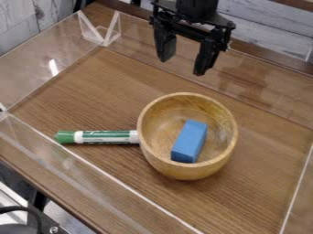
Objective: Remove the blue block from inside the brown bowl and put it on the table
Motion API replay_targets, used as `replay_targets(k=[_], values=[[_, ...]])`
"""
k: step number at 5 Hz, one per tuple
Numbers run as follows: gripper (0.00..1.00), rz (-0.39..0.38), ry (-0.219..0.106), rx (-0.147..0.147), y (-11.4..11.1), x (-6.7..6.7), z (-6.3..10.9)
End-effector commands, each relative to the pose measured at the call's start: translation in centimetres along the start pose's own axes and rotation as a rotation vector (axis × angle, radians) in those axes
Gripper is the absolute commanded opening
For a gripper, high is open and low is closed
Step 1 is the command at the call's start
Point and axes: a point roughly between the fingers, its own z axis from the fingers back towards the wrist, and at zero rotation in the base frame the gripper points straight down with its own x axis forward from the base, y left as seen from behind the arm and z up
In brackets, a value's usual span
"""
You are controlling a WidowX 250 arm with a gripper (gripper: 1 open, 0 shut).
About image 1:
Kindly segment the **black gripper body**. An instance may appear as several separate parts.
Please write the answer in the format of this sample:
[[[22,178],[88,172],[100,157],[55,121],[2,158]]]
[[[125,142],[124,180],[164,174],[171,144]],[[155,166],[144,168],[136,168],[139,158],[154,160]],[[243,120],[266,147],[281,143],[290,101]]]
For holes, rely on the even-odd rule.
[[[155,42],[162,43],[176,35],[202,42],[212,40],[216,50],[228,48],[235,23],[218,13],[219,0],[151,0]]]

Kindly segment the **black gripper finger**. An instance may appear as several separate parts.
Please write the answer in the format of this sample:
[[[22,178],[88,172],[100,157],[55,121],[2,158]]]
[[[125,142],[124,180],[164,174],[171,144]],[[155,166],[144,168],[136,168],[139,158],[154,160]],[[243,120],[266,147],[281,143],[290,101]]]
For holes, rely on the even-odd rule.
[[[154,40],[158,58],[166,62],[176,54],[176,35],[163,23],[154,25]]]
[[[218,55],[216,43],[210,39],[203,40],[192,68],[192,74],[195,76],[203,76],[206,71],[214,67]]]

